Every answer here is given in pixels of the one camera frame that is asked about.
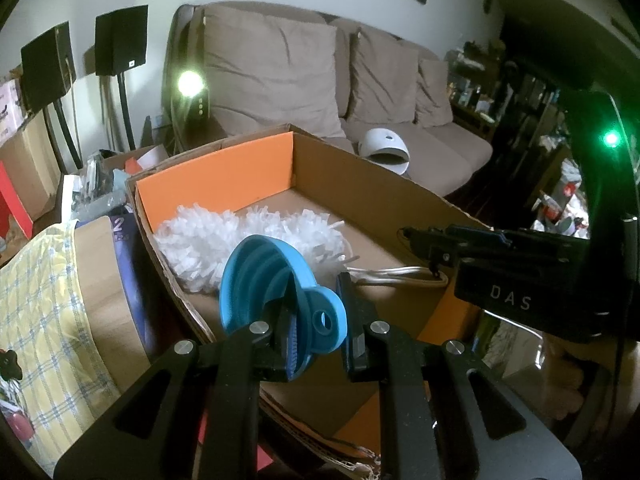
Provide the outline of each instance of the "black speaker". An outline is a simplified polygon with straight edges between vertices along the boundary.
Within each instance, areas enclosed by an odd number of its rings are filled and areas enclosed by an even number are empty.
[[[31,111],[37,113],[69,92],[76,80],[69,23],[60,23],[25,45],[22,90]]]
[[[114,10],[95,19],[95,73],[117,75],[146,63],[148,6]]]

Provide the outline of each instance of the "pillow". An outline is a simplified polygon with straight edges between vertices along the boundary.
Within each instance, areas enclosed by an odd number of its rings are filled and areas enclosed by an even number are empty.
[[[362,27],[351,56],[350,111],[347,120],[396,124],[415,117],[418,51]]]
[[[419,66],[418,95],[415,99],[416,122],[423,128],[449,124],[453,121],[453,111],[447,97],[447,63],[422,58]]]
[[[205,16],[217,134],[293,123],[318,137],[345,137],[335,101],[335,27],[215,4]]]

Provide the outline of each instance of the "white fluffy duster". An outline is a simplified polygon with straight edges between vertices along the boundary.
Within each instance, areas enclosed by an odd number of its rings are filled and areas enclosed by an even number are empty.
[[[321,285],[334,288],[338,273],[346,270],[353,254],[328,214],[305,209],[301,214],[271,213],[253,207],[245,217],[231,211],[212,213],[197,204],[180,206],[177,216],[163,222],[156,242],[175,275],[190,292],[212,292],[220,288],[226,261],[249,235],[260,234],[283,240],[295,247]]]

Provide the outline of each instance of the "white plastic object on sofa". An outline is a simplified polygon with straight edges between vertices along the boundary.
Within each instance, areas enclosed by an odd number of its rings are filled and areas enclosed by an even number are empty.
[[[402,175],[409,168],[409,150],[398,134],[386,128],[372,128],[358,144],[358,154],[374,164]],[[380,155],[390,155],[380,160]]]

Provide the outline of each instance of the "checkered fabric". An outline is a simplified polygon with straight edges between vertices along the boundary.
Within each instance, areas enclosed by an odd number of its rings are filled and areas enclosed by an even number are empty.
[[[91,336],[74,230],[47,228],[0,270],[0,348],[18,355],[24,377],[12,383],[34,429],[25,446],[49,475],[119,396]]]

